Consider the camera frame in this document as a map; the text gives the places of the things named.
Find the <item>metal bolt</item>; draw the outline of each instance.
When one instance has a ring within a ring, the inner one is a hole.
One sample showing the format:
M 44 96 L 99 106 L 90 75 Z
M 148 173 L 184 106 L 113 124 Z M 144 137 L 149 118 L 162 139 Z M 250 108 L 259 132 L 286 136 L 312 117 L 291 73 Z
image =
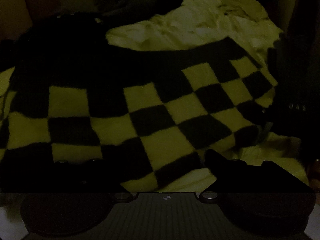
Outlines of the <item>metal bolt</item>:
M 119 200 L 125 200 L 125 199 L 128 199 L 129 197 L 130 197 L 130 194 L 127 192 L 118 192 L 115 194 L 115 198 Z
M 202 196 L 206 199 L 214 199 L 218 196 L 218 194 L 213 191 L 206 191 L 206 192 L 202 193 Z

